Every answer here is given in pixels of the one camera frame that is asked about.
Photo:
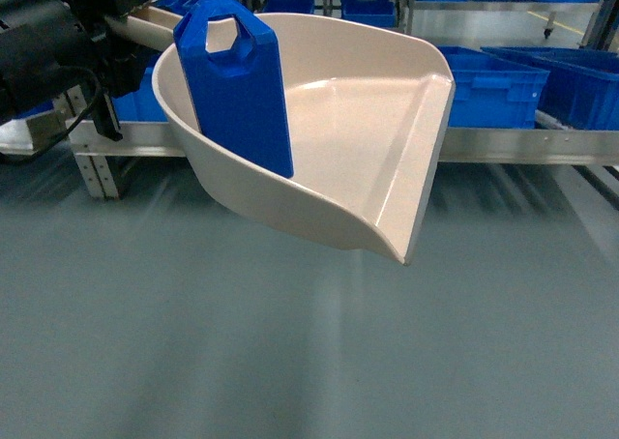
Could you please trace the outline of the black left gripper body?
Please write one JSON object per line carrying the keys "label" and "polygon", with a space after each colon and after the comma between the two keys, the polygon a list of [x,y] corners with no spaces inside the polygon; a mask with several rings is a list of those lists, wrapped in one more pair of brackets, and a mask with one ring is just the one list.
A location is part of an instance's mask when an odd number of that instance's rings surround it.
{"label": "black left gripper body", "polygon": [[69,5],[100,55],[97,73],[109,95],[119,98],[136,91],[153,52],[116,35],[105,22],[108,17],[124,18],[127,15],[111,15],[112,0],[61,1]]}

